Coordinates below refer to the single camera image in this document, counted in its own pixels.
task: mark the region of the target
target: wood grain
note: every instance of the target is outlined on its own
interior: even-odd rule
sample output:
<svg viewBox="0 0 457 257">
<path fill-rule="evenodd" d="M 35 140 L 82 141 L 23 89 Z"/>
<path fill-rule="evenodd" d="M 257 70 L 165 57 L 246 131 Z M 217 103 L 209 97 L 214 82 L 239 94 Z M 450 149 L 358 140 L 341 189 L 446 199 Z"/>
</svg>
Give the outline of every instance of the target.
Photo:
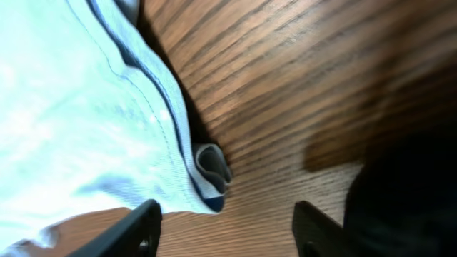
<svg viewBox="0 0 457 257">
<path fill-rule="evenodd" d="M 456 5 L 146 1 L 140 31 L 159 40 L 235 176 L 222 214 L 165 216 L 159 256 L 296 256 L 300 200 L 341 222 L 367 153 L 455 116 Z M 77 225 L 90 235 L 56 255 L 119 213 L 90 217 Z"/>
</svg>

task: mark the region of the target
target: folded cloth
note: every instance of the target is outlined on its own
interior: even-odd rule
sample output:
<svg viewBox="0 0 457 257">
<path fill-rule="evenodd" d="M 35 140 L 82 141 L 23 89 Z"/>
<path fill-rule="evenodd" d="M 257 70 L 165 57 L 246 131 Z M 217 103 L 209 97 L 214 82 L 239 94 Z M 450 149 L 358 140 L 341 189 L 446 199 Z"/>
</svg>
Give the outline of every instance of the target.
<svg viewBox="0 0 457 257">
<path fill-rule="evenodd" d="M 176 80 L 119 6 L 0 1 L 0 251 L 52 246 L 42 228 L 150 198 L 164 213 L 222 209 L 220 149 L 192 146 Z"/>
</svg>

